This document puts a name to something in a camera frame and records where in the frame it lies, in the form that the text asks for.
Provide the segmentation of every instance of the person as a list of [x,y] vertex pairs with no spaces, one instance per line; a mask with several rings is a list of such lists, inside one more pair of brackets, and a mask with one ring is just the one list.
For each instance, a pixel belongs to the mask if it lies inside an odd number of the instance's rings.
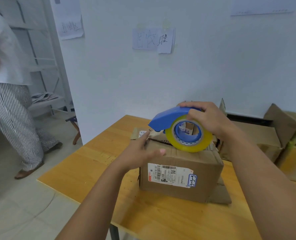
[[62,143],[42,129],[36,128],[27,110],[32,104],[25,70],[26,55],[0,13],[0,130],[23,158],[23,169],[15,179],[27,177],[41,167],[44,152],[62,147]]
[[[183,102],[193,119],[223,140],[262,239],[296,239],[296,186],[212,102]],[[103,172],[56,240],[106,238],[122,178],[165,150],[144,149],[149,132],[129,146]]]

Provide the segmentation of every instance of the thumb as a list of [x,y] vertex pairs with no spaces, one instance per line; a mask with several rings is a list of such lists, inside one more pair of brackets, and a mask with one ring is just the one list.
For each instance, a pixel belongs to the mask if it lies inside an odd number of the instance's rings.
[[199,121],[200,123],[202,123],[202,121],[204,120],[204,117],[205,117],[205,113],[201,112],[197,109],[190,109],[187,114],[188,120],[194,119],[194,120]]
[[153,159],[154,157],[163,156],[166,153],[166,149],[157,149],[147,153],[147,160]]

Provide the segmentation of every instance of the fingernail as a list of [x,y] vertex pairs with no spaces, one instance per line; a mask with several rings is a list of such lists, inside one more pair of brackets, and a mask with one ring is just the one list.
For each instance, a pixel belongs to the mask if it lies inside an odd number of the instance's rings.
[[164,155],[166,153],[166,149],[160,149],[161,155]]

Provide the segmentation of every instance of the white shelving unit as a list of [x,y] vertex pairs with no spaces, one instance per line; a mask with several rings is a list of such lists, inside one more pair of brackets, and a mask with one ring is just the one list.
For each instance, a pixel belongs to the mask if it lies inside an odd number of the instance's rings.
[[[58,66],[57,66],[57,61],[56,61],[56,58],[55,58],[55,54],[54,54],[54,50],[53,50],[53,46],[52,46],[52,42],[51,42],[51,39],[49,37],[49,28],[48,28],[48,24],[47,22],[45,22],[45,27],[44,28],[39,28],[38,26],[35,26],[35,25],[30,25],[30,24],[26,24],[25,22],[25,17],[24,17],[24,14],[22,12],[22,8],[21,8],[21,5],[20,3],[18,2],[18,0],[16,0],[16,3],[18,5],[18,8],[20,10],[20,14],[21,14],[21,17],[22,17],[22,22],[18,22],[18,21],[14,21],[14,20],[7,20],[9,26],[11,27],[11,29],[14,29],[14,30],[24,30],[27,32],[27,35],[28,35],[28,39],[29,39],[29,42],[30,42],[30,47],[32,49],[32,52],[33,52],[33,55],[34,55],[34,59],[35,59],[35,62],[36,64],[35,65],[28,65],[27,68],[29,70],[29,72],[39,72],[40,74],[40,77],[41,77],[41,80],[42,80],[42,84],[43,84],[43,87],[44,87],[44,91],[47,91],[46,89],[46,85],[44,83],[44,80],[43,80],[43,77],[42,77],[42,71],[45,71],[45,70],[49,70],[49,69],[56,69],[57,70],[57,80],[56,80],[56,83],[55,83],[55,86],[53,88],[53,93],[55,93],[56,91],[56,87],[58,85],[58,82],[61,80],[62,81],[62,76],[58,70]],[[44,9],[42,7],[42,13],[45,17],[45,12],[44,12]],[[34,46],[31,42],[31,38],[30,38],[30,33],[29,31],[31,30],[35,30],[35,31],[40,31],[42,32],[42,34],[44,34],[47,39],[49,40],[49,43],[51,45],[51,51],[52,51],[52,56],[51,58],[47,58],[47,59],[43,59],[43,58],[38,58],[36,57],[35,55],[35,51],[34,51]],[[51,60],[54,62],[53,65],[40,65],[38,60]],[[37,109],[41,109],[41,108],[45,108],[45,107],[49,107],[53,113],[53,110],[56,110],[56,111],[61,111],[61,112],[64,112],[64,113],[67,113],[68,114],[68,118],[71,117],[71,107],[70,107],[70,104],[69,104],[69,101],[67,101],[66,97],[67,97],[67,91],[65,89],[65,86],[63,85],[63,91],[64,91],[64,96],[58,96],[58,98],[56,99],[53,99],[53,100],[49,100],[49,101],[42,101],[42,102],[37,102],[37,103],[34,103],[32,104],[30,107],[29,107],[29,110],[33,111],[33,110],[37,110]],[[66,108],[67,108],[67,111],[63,111],[63,110],[58,110],[58,109],[53,109],[52,108],[52,104],[54,103],[57,103],[59,101],[65,101],[65,105],[66,105]]]

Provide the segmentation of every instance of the blue bordered sticker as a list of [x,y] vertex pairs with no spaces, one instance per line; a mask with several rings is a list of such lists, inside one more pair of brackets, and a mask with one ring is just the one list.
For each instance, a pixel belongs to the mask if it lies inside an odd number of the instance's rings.
[[197,182],[197,175],[196,174],[189,174],[188,177],[188,186],[195,187]]

